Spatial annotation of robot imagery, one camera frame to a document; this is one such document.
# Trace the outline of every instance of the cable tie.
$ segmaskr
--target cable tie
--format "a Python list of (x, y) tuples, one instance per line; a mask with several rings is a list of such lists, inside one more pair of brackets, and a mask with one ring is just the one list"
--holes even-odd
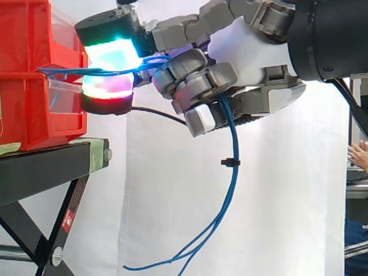
[(228, 158), (226, 160), (222, 160), (221, 165), (226, 166), (228, 168), (239, 167), (240, 160), (235, 160), (234, 158)]

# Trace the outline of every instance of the screw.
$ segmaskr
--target screw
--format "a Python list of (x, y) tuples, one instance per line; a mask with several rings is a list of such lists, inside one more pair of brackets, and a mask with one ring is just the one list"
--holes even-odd
[(113, 158), (113, 151), (109, 148), (107, 148), (104, 152), (103, 152), (103, 158), (105, 161), (110, 161)]
[(56, 247), (53, 250), (51, 256), (51, 264), (53, 266), (59, 266), (62, 263), (62, 260), (63, 260), (63, 249), (61, 247)]
[(324, 71), (327, 71), (327, 72), (331, 72), (331, 71), (333, 71), (333, 70), (334, 70), (334, 68), (333, 68), (332, 66), (325, 66), (325, 67), (323, 68), (323, 70), (324, 70)]

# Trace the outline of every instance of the metal rod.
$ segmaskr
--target metal rod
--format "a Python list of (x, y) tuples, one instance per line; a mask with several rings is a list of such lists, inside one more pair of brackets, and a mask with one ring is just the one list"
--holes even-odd
[(16, 260), (18, 262), (33, 262), (31, 258), (17, 246), (0, 245), (0, 260)]

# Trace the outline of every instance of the black metal frame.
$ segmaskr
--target black metal frame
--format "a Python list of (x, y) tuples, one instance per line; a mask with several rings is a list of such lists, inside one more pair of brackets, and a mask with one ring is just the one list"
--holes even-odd
[[(109, 148), (108, 140), (104, 140), (103, 148)], [(108, 160), (104, 160), (103, 167), (107, 166)], [(65, 246), (89, 173), (90, 143), (0, 157), (0, 225), (30, 258), (13, 260), (34, 262), (38, 266), (36, 276), (73, 276), (63, 261), (55, 266), (52, 257), (56, 248)], [(18, 201), (69, 181), (68, 192), (47, 239)]]

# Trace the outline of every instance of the blue sleeve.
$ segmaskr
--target blue sleeve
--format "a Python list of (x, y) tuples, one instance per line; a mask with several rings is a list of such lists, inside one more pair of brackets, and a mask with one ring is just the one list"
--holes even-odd
[(346, 275), (368, 272), (368, 230), (363, 226), (363, 223), (356, 221), (345, 222)]

